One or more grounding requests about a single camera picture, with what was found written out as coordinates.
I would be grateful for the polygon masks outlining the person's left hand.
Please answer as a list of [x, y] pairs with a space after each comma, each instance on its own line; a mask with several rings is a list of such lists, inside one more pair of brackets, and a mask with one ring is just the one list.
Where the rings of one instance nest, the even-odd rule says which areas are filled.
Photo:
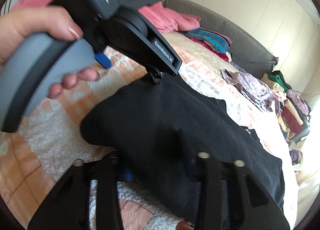
[[65, 41], [78, 40], [83, 36], [81, 28], [63, 7], [44, 6], [11, 11], [1, 16], [1, 69], [25, 38], [37, 32]]

